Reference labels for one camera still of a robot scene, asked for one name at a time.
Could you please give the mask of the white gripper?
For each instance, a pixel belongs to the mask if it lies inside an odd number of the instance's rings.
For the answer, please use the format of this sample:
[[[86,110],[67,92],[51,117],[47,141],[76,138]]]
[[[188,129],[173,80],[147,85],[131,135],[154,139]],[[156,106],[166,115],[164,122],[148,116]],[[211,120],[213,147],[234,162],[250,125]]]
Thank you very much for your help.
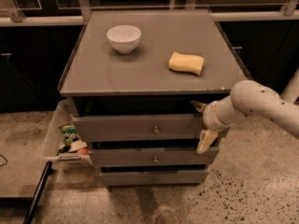
[[[191,104],[199,113],[203,113],[203,122],[209,130],[200,132],[197,152],[206,152],[212,143],[218,138],[219,133],[229,128],[233,123],[243,119],[243,113],[233,106],[230,96],[209,105],[198,101],[191,101]]]

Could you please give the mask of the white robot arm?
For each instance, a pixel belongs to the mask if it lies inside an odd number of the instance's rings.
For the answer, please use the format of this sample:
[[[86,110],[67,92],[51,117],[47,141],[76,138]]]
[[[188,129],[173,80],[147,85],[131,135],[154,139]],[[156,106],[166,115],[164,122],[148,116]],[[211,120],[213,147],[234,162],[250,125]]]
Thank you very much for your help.
[[[219,133],[233,123],[253,116],[264,117],[299,138],[299,71],[296,71],[284,89],[278,94],[274,90],[253,80],[237,82],[230,94],[208,105],[191,101],[203,115],[205,129],[200,132],[198,153],[204,153],[216,140]]]

